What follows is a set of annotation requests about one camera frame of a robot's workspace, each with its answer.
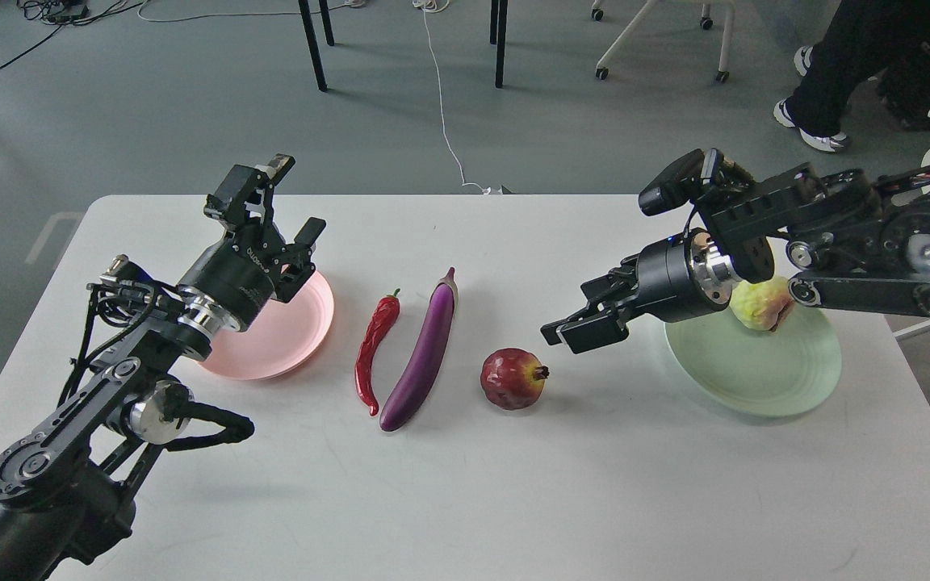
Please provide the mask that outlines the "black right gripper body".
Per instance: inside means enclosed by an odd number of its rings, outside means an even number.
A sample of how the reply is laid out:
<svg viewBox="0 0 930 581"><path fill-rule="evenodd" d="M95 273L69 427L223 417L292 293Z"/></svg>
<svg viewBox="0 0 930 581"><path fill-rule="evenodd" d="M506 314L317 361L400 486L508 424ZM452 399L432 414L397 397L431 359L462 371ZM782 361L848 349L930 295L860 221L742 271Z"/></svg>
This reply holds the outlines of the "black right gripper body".
<svg viewBox="0 0 930 581"><path fill-rule="evenodd" d="M635 274L643 316L663 321L697 319L728 306L728 282L709 274L707 250L692 236L669 236L624 258L606 274Z"/></svg>

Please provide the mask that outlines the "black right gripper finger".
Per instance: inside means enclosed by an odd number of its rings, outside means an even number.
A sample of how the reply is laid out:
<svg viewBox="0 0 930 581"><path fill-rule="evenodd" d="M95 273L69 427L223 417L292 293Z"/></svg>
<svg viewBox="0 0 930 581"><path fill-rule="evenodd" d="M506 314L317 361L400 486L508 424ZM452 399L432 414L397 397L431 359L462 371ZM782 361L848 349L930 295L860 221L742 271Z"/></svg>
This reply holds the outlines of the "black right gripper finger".
<svg viewBox="0 0 930 581"><path fill-rule="evenodd" d="M564 343L573 353L586 353L625 340L634 309L609 307L598 311L579 311L563 320L540 327L548 345Z"/></svg>
<svg viewBox="0 0 930 581"><path fill-rule="evenodd" d="M643 315L638 301L639 279L635 274L606 274L584 282L580 290L586 303L566 316L566 323L605 319L614 324L628 324Z"/></svg>

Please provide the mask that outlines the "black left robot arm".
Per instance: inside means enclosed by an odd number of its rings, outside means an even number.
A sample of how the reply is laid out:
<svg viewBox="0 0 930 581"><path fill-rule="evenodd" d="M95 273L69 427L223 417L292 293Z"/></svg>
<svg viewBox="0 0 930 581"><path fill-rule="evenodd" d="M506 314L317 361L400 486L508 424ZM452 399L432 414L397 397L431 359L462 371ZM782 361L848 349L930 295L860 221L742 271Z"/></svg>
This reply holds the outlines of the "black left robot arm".
<svg viewBox="0 0 930 581"><path fill-rule="evenodd" d="M251 420L195 400L171 366L203 361L223 330L244 332L315 273L325 221L287 242L274 188L294 158L235 165L204 203L224 232L176 286L118 255L88 286L86 328L56 411L0 453L0 580L44 580L132 534L134 497L165 451L237 444Z"/></svg>

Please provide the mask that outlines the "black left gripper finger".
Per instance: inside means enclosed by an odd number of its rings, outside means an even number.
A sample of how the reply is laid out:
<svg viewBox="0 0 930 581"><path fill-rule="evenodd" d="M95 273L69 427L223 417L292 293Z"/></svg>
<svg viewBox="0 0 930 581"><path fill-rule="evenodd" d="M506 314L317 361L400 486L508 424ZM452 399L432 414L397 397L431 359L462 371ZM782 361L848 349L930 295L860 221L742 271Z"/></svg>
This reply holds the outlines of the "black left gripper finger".
<svg viewBox="0 0 930 581"><path fill-rule="evenodd" d="M264 165L234 165L214 194L206 197L203 214L219 222L232 236L266 242L274 227L274 188L295 165L287 154L274 155Z"/></svg>
<svg viewBox="0 0 930 581"><path fill-rule="evenodd" d="M326 221L310 217L296 233L294 241L284 245L273 258L273 299L291 301L315 273L312 255L315 243L326 228Z"/></svg>

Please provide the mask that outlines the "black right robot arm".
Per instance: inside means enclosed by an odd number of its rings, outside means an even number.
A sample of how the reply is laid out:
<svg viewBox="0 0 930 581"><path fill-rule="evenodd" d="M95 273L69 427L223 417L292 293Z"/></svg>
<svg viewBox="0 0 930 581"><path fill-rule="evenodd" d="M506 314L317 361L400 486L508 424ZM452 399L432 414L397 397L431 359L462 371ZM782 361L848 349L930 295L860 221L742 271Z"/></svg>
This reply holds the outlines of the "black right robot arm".
<svg viewBox="0 0 930 581"><path fill-rule="evenodd" d="M585 282L584 307L540 330L549 345L590 352L627 338L643 314L683 321L734 305L739 281L774 276L772 236L798 270L787 283L798 304L930 317L930 165L871 181L801 163L758 182L716 148L696 148L638 203L647 216L690 205L702 223Z"/></svg>

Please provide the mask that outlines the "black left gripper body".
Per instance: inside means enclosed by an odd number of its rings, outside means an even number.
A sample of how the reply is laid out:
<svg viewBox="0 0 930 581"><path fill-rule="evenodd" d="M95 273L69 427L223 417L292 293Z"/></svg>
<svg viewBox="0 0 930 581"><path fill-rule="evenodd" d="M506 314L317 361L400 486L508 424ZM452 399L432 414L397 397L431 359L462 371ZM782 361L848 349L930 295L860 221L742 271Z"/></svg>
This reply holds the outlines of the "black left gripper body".
<svg viewBox="0 0 930 581"><path fill-rule="evenodd" d="M178 293L209 300L228 313L230 327L246 331L266 303L274 300L273 258L287 245L276 232L266 234L263 243L251 242L247 236L226 236L204 250L178 280Z"/></svg>

